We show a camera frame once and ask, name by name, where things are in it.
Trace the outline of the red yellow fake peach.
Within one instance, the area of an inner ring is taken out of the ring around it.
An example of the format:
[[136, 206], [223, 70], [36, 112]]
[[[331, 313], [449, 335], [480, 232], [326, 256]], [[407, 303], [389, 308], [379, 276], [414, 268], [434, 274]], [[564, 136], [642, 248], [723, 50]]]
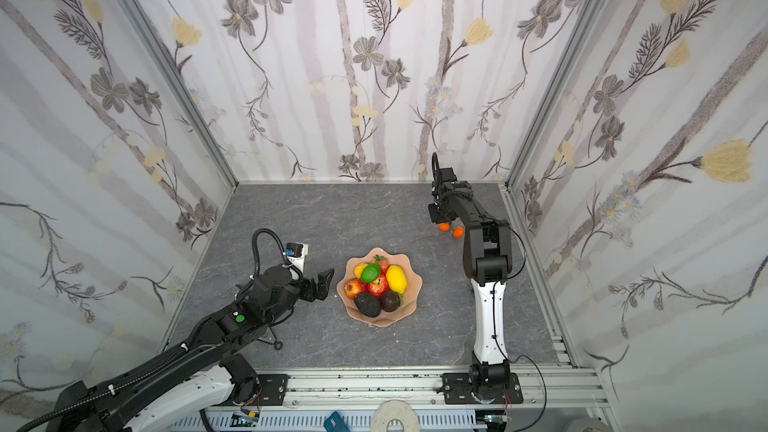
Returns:
[[354, 300], [357, 295], [366, 291], [367, 286], [360, 279], [351, 279], [344, 284], [344, 293], [350, 300]]

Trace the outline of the yellow fake lemon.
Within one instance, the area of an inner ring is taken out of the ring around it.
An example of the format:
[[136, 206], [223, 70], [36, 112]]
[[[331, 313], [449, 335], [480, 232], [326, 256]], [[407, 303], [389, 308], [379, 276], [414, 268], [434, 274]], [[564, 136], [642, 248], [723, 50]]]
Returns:
[[355, 266], [353, 272], [355, 274], [356, 278], [360, 278], [362, 276], [363, 271], [367, 268], [367, 263], [359, 263]]
[[385, 273], [389, 289], [404, 294], [408, 287], [408, 280], [404, 269], [397, 265], [390, 265]]

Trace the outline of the dark fake avocado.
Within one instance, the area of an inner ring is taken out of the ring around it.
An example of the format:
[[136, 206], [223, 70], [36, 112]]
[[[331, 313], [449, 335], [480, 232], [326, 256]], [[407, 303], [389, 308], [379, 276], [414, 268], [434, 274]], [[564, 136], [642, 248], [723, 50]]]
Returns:
[[379, 299], [372, 296], [368, 292], [363, 292], [357, 295], [354, 299], [357, 310], [365, 317], [375, 318], [381, 313], [381, 306]]

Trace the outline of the green fake lime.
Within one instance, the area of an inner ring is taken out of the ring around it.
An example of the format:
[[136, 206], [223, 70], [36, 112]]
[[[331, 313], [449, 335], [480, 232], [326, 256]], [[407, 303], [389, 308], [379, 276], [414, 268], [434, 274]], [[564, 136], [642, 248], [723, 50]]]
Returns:
[[360, 273], [360, 280], [365, 284], [374, 282], [381, 275], [381, 267], [378, 263], [367, 264]]

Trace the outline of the magenta fake dragon fruit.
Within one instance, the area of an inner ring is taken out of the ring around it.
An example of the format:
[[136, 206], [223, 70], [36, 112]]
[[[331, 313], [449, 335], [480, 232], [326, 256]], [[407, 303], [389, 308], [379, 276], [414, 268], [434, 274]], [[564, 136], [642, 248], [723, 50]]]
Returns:
[[389, 284], [384, 275], [379, 275], [367, 285], [367, 291], [374, 297], [379, 298], [389, 290]]

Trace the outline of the dark brown round fruit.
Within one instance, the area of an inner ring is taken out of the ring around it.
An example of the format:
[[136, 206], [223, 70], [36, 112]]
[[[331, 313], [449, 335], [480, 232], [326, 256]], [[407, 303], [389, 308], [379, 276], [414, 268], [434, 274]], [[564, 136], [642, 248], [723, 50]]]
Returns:
[[382, 311], [395, 312], [401, 306], [401, 296], [393, 290], [387, 290], [381, 294], [379, 302]]

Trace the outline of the pink scalloped fruit bowl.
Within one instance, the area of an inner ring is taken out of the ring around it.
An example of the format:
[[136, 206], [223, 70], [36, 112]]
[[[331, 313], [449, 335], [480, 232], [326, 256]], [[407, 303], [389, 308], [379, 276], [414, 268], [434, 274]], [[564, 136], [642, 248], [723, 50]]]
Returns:
[[337, 293], [351, 318], [387, 327], [415, 313], [422, 286], [405, 254], [375, 247], [348, 260]]

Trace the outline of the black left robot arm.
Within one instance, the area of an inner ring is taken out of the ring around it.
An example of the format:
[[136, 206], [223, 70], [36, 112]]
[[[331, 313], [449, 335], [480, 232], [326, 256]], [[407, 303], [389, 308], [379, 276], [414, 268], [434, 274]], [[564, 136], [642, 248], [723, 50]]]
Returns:
[[59, 394], [54, 409], [22, 425], [31, 431], [127, 431], [129, 422], [209, 367], [229, 375], [237, 388], [256, 374], [239, 351], [290, 318], [297, 301], [327, 298], [334, 270], [306, 278], [293, 265], [273, 266], [237, 286], [235, 299], [201, 318], [181, 342], [139, 366], [87, 388], [83, 382]]

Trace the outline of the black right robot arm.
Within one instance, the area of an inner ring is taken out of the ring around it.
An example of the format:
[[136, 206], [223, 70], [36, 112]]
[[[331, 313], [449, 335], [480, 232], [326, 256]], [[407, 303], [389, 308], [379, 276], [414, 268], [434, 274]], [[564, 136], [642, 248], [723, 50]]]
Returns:
[[508, 221], [486, 210], [468, 182], [441, 166], [436, 153], [431, 156], [431, 172], [430, 220], [439, 225], [459, 221], [464, 229], [462, 264], [475, 306], [471, 394], [486, 403], [509, 400], [512, 360], [504, 340], [503, 305], [507, 282], [519, 274], [513, 264], [514, 231]]

